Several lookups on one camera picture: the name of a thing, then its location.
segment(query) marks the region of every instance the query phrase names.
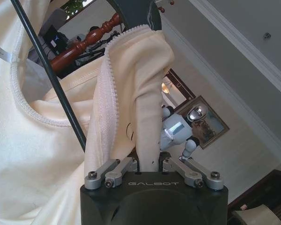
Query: zipper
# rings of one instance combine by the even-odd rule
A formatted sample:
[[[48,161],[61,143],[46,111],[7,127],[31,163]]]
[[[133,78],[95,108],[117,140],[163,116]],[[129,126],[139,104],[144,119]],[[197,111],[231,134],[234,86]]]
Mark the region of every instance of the zipper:
[[[137,27],[131,28],[121,34],[119,34],[118,36],[114,37],[112,41],[110,41],[110,43],[108,43],[108,45],[105,48],[105,60],[107,63],[107,75],[108,78],[110,80],[110,87],[111,87],[111,92],[110,92],[110,96],[105,96],[106,98],[110,98],[112,103],[111,103],[111,107],[112,110],[115,113],[115,117],[114,117],[114,128],[113,128],[113,137],[112,137],[112,142],[110,145],[110,149],[109,152],[113,149],[113,145],[115,143],[115,138],[116,138],[116,134],[117,134],[117,129],[118,129],[118,121],[119,121],[119,110],[118,110],[118,95],[117,95],[117,89],[116,89],[116,82],[115,82],[115,78],[114,78],[114,74],[113,74],[113,70],[112,70],[112,66],[111,66],[111,59],[110,59],[110,49],[116,45],[116,43],[120,40],[122,40],[123,38],[125,38],[127,35],[132,34],[134,32],[140,31],[142,29],[148,29],[149,26],[148,25],[139,25]]]

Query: framed picture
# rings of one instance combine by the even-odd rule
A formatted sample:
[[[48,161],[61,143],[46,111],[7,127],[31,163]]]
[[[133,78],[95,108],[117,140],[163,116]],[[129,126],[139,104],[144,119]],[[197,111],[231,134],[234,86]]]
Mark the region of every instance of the framed picture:
[[[206,148],[220,136],[225,134],[229,127],[216,114],[202,96],[183,104],[182,107],[175,109],[175,113],[186,116],[191,108],[195,105],[203,103],[208,107],[206,117],[198,122],[192,123],[192,135],[200,140],[200,147]]]
[[[163,105],[170,105],[174,109],[179,108],[188,101],[196,98],[194,93],[189,90],[186,84],[172,69],[170,69],[163,78],[162,95]]]

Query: cream fabric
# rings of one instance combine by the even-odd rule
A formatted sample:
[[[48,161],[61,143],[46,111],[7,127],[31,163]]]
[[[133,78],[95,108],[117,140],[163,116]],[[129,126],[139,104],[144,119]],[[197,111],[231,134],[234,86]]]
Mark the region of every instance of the cream fabric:
[[[39,30],[49,1],[21,3]],[[54,91],[30,104],[23,96],[31,43],[9,0],[0,0],[0,47],[12,53],[11,63],[0,59],[0,225],[80,224],[83,173],[124,158],[134,145],[141,169],[157,169],[160,87],[173,61],[160,31],[127,32],[61,81],[87,134],[85,155]]]

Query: dark wood furniture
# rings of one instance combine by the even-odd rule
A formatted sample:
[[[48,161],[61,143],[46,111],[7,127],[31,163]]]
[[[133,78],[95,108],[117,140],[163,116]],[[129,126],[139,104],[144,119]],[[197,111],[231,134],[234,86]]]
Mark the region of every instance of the dark wood furniture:
[[[58,73],[65,67],[70,65],[79,55],[85,52],[86,48],[99,41],[105,33],[110,32],[115,26],[119,25],[120,17],[117,13],[113,17],[102,24],[99,29],[93,30],[87,34],[85,40],[75,43],[71,48],[62,52],[51,60],[53,70]]]
[[[228,205],[228,225],[237,225],[232,212],[266,205],[281,220],[281,171],[273,170]]]

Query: black pole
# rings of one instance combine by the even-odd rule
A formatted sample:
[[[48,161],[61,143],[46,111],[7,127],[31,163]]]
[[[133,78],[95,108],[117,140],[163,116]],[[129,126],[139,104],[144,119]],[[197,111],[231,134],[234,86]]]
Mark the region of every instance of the black pole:
[[[65,113],[72,125],[72,128],[78,138],[78,141],[80,142],[80,145],[81,145],[83,151],[85,151],[86,137],[85,137],[85,135],[80,127],[80,124],[71,108],[71,105],[52,69],[52,66],[42,48],[42,45],[40,44],[40,42],[37,38],[37,35],[34,32],[33,27],[31,26],[31,23],[26,15],[24,9],[22,8],[22,5],[20,4],[19,0],[10,0],[10,1],[14,5],[14,8],[15,8],[31,42],[33,43],[33,46],[44,66],[44,69],[51,81],[51,84],[56,92],[56,95],[57,95],[62,107],[65,110]]]

